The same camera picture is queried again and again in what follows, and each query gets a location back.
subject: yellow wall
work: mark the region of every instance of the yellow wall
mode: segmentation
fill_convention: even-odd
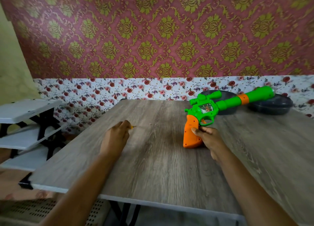
[[[0,105],[40,98],[16,38],[0,5]]]

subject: red damask wallpaper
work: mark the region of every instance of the red damask wallpaper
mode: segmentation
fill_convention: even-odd
[[[1,0],[33,78],[314,74],[313,0]]]

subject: person's left hand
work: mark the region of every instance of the person's left hand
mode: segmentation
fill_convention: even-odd
[[[118,159],[130,137],[129,129],[131,129],[131,124],[127,120],[108,129],[101,143],[100,155],[104,154]]]

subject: forearm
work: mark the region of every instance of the forearm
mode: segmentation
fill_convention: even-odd
[[[297,225],[229,149],[220,153],[219,158],[224,176],[249,225]]]
[[[115,161],[115,157],[98,156],[40,225],[85,225]]]

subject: orange ring on barrel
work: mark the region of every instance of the orange ring on barrel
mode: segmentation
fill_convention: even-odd
[[[246,94],[237,95],[241,99],[241,105],[246,105],[250,102],[249,97]]]

